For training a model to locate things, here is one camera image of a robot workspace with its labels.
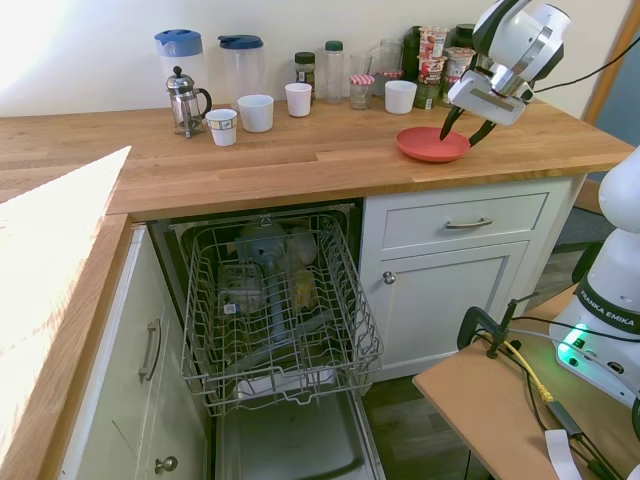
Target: bottle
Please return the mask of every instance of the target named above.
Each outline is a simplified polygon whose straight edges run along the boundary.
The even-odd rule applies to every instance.
[[[420,54],[420,27],[411,27],[404,36],[404,53],[402,55],[403,80],[418,81],[418,55]]]
[[[316,98],[316,56],[312,52],[298,52],[295,55],[296,83],[311,85],[311,103]]]
[[[327,52],[327,102],[342,103],[342,81],[344,76],[344,52],[339,40],[329,40],[324,45]]]

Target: yellow cable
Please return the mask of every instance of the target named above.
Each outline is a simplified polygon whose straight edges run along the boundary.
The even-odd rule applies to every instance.
[[[493,337],[491,336],[490,333],[485,332],[485,333],[479,333],[478,335],[486,338],[487,340],[493,341]],[[527,372],[529,372],[529,375],[531,375],[533,383],[538,388],[538,393],[540,393],[540,396],[542,397],[542,401],[545,403],[553,402],[553,396],[551,395],[551,392],[549,392],[549,390],[547,390],[547,388],[542,384],[540,379],[538,379],[538,376],[533,371],[533,368],[531,368],[531,365],[529,365],[529,362],[527,362],[524,359],[524,357],[520,354],[520,352],[518,352],[518,350],[516,350],[516,348],[510,343],[504,342],[502,343],[502,345],[507,347],[511,351],[511,353],[513,353],[513,355],[518,359],[520,364],[527,370]]]

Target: kitchen cabinet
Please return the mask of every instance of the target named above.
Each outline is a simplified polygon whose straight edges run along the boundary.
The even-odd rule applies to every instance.
[[[180,375],[182,329],[149,235],[138,228],[59,479],[206,478],[207,436]]]
[[[469,307],[497,319],[531,293],[583,179],[368,197],[360,277],[384,345],[376,380],[455,353]]]
[[[415,375],[457,351],[465,312],[474,305],[500,312],[526,247],[517,242],[380,262],[383,281],[370,295],[385,347],[377,379]]]

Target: wire rack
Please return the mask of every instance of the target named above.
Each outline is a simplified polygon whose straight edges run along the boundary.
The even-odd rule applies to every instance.
[[[275,223],[211,226],[193,240],[182,375],[213,416],[308,404],[368,386],[380,369],[382,342],[338,222],[279,218],[265,262],[264,238],[241,232],[249,225],[260,237]],[[317,247],[311,264],[296,253],[301,243],[307,263]]]

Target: drawer handle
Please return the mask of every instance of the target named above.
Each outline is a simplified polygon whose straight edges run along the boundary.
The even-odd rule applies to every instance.
[[[465,229],[465,228],[486,227],[487,225],[491,225],[492,223],[493,223],[493,220],[481,218],[480,220],[478,220],[475,223],[451,223],[451,222],[447,222],[447,223],[445,223],[444,228],[446,228],[448,230],[462,230],[462,229]]]
[[[153,338],[153,332],[158,331],[158,347],[156,348],[156,357],[153,360],[153,365],[151,368],[147,367],[147,361],[149,360],[149,354],[151,353],[151,339]],[[146,380],[150,382],[153,378],[153,374],[156,371],[156,367],[158,366],[158,358],[160,357],[160,346],[162,345],[162,325],[160,324],[160,319],[156,318],[155,322],[149,323],[147,325],[147,332],[149,333],[149,339],[147,340],[147,349],[144,353],[144,365],[138,370],[138,375],[140,375],[140,383],[144,383]]]
[[[384,279],[384,283],[387,285],[393,285],[396,283],[396,276],[391,272],[384,272],[382,274],[382,278]]]

